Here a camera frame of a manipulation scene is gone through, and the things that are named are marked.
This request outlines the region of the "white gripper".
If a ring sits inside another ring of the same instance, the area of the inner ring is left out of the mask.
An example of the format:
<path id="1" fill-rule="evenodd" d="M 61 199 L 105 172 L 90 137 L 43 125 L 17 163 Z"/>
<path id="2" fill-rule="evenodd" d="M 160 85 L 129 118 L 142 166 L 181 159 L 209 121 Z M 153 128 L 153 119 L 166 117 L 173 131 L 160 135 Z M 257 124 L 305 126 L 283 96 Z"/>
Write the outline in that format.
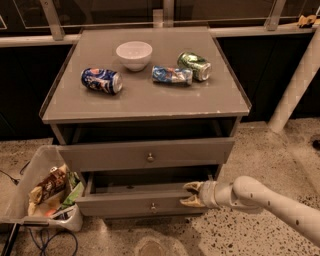
<path id="1" fill-rule="evenodd" d="M 183 185 L 183 188 L 188 192 L 199 193 L 199 197 L 197 195 L 192 195 L 189 198 L 181 199 L 180 203 L 187 207 L 193 208 L 204 208 L 207 207 L 209 209 L 218 208 L 218 204 L 215 199 L 215 181 L 193 181 Z"/>

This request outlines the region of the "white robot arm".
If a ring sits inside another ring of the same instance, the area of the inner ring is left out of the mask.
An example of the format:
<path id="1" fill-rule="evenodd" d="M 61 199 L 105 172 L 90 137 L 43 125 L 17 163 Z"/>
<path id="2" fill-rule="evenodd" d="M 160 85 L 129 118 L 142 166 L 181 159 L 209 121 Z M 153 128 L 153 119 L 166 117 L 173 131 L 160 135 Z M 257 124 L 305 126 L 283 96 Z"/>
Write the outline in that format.
<path id="1" fill-rule="evenodd" d="M 183 185 L 191 196 L 180 200 L 187 207 L 219 208 L 245 211 L 264 209 L 320 246 L 320 211 L 278 194 L 249 176 L 237 177 L 231 183 L 194 181 Z"/>

